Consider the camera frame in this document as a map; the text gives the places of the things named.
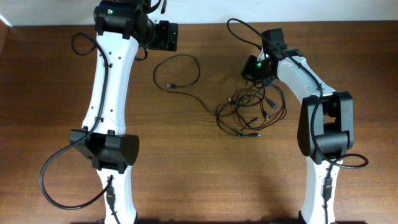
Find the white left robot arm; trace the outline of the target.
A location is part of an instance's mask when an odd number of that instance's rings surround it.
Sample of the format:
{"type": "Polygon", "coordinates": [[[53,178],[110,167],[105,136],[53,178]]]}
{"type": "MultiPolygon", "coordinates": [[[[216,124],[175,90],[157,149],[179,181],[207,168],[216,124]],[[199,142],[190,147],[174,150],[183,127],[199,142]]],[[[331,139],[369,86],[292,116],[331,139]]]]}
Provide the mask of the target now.
{"type": "Polygon", "coordinates": [[[97,51],[93,91],[81,129],[70,143],[96,169],[106,201],[105,223],[135,223],[131,171],[139,138],[126,133],[125,105],[139,49],[177,49],[178,24],[162,21],[166,1],[101,1],[94,9],[97,51]]]}

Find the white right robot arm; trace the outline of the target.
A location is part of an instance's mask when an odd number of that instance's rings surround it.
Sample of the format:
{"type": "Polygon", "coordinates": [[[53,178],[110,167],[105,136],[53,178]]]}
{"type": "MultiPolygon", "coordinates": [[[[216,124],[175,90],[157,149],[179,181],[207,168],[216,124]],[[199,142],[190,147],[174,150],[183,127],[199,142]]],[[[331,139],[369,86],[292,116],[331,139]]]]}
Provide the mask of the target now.
{"type": "Polygon", "coordinates": [[[307,163],[305,200],[300,223],[334,223],[334,200],[343,159],[354,144],[353,98],[325,84],[297,49],[289,49],[282,29],[260,33],[258,56],[242,72],[253,83],[285,83],[301,104],[297,142],[307,163]]]}

